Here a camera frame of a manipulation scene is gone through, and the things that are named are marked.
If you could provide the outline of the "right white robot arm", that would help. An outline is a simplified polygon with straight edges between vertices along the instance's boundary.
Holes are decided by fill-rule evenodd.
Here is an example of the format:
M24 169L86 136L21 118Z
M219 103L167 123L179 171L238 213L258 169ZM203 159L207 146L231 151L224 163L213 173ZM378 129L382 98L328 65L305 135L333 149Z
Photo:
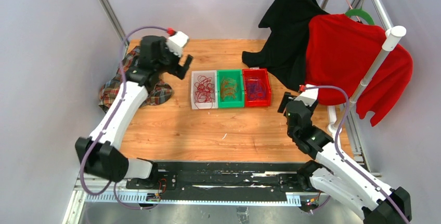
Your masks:
M284 93L278 112L287 119L287 135L311 159L297 170L297 184L304 191L318 190L355 213L363 223L410 223L411 198L373 176L324 130L312 123L316 95Z

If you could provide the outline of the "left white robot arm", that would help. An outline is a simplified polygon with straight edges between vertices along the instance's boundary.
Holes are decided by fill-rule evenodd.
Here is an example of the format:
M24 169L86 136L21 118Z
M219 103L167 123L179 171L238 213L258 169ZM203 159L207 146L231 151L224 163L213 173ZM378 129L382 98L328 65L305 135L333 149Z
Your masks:
M89 136L75 143L83 172L112 182L139 178L146 189L159 184L153 161L129 159L119 149L129 123L161 74L169 73L181 80L185 77L192 56L188 55L183 65L179 62L188 42L189 37L181 31L169 37L148 35L141 39L138 57L125 71L126 82L121 83L112 106Z

